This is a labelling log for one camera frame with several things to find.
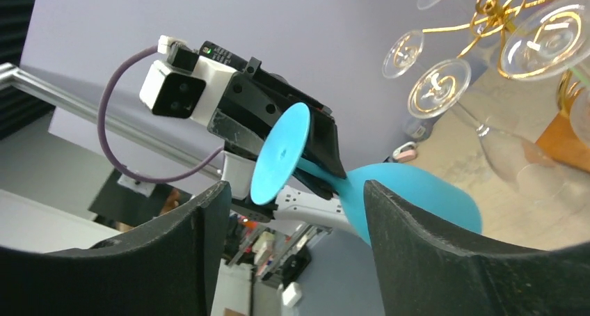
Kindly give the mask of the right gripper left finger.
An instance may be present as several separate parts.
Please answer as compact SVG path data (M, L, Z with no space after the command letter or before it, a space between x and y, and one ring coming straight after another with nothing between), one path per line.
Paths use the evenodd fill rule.
M220 181L88 249L1 249L2 315L209 315L232 204Z

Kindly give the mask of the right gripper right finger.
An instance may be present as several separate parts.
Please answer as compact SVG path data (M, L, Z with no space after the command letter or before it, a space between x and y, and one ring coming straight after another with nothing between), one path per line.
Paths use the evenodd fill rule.
M553 251L491 239L364 185L387 315L588 315L589 244Z

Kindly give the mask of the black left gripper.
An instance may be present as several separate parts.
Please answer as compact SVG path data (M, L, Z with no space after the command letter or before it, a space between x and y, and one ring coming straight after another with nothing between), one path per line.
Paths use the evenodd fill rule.
M299 102L307 105L311 113L306 155L331 157L335 120L325 105L282 77L262 69L262 62L256 58L251 58L242 70L230 77L207 130L225 141L230 151L257 157L279 117Z

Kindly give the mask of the blue plastic goblet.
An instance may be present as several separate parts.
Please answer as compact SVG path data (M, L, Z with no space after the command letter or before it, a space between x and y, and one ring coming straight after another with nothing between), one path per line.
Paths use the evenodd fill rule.
M415 166L377 163L332 176L302 157L311 132L311 112L302 102L289 107L272 127L257 158L250 197L257 205L273 200L297 168L334 187L344 214L358 235L371 242L366 218L369 205L364 185L375 180L409 203L471 232L482 233L483 222L476 202L463 190Z

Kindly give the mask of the clear flute wine glass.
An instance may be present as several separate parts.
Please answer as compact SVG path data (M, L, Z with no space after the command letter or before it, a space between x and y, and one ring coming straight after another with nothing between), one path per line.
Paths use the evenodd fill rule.
M472 70L467 61L451 58L436 63L415 82L407 107L416 118L427 119L452 111L473 128L488 165L506 183L519 190L562 181L561 171L531 141L497 127L479 117L466 106L465 98L479 98L468 93Z

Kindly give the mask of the clear glass back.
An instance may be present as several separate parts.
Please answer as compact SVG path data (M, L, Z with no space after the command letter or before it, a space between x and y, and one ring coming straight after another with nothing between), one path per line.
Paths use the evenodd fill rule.
M403 34L387 52L382 75L386 79L395 79L404 75L417 62L424 48L424 33L412 30Z

